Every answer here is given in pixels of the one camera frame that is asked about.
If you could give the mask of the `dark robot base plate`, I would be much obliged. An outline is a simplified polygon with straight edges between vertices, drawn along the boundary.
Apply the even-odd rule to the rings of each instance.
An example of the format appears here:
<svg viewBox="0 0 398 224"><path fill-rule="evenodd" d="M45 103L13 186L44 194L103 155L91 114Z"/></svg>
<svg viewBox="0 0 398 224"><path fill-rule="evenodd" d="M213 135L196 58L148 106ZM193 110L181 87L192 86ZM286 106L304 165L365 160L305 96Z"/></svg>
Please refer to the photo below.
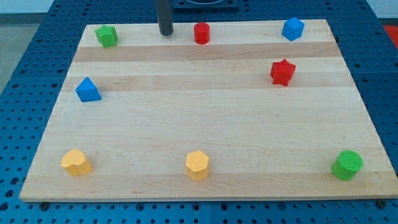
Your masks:
<svg viewBox="0 0 398 224"><path fill-rule="evenodd" d="M171 0L174 9L237 9L239 0Z"/></svg>

